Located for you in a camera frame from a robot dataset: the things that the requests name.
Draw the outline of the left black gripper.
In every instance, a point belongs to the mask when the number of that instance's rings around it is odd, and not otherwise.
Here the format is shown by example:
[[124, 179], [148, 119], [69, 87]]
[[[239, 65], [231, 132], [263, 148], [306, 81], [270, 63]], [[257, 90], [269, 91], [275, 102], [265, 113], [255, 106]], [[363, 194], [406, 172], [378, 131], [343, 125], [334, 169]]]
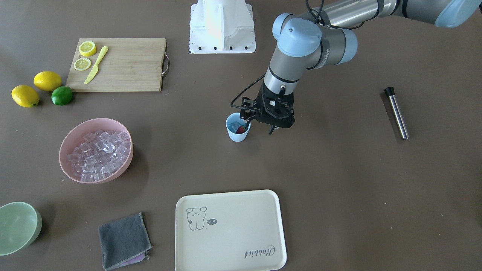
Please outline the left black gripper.
[[240, 117], [246, 122], [246, 131], [252, 120], [270, 125], [268, 134], [277, 128], [290, 128], [295, 122], [294, 94], [287, 94], [287, 91], [288, 84], [280, 85], [279, 93], [275, 94], [263, 83], [254, 100], [243, 97]]

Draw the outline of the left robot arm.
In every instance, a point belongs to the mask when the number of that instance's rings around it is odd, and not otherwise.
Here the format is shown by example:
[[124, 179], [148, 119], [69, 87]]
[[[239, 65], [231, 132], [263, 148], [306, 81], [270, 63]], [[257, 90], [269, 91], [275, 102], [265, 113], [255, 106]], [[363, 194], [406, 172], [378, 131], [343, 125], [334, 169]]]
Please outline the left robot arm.
[[281, 14], [272, 27], [277, 46], [257, 98], [242, 99], [240, 126], [252, 120], [270, 125], [272, 132], [290, 128], [294, 119], [294, 90], [305, 70], [350, 61], [357, 52], [354, 29], [377, 17], [397, 15], [438, 27], [461, 25], [481, 7], [480, 0], [339, 0], [299, 15]]

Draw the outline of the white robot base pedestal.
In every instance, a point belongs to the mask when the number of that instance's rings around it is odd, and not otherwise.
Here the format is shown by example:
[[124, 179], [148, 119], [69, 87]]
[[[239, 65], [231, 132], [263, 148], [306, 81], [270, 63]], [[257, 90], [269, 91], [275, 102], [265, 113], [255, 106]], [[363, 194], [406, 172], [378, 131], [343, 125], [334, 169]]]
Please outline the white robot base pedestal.
[[198, 0], [190, 16], [189, 53], [255, 52], [253, 8], [244, 0]]

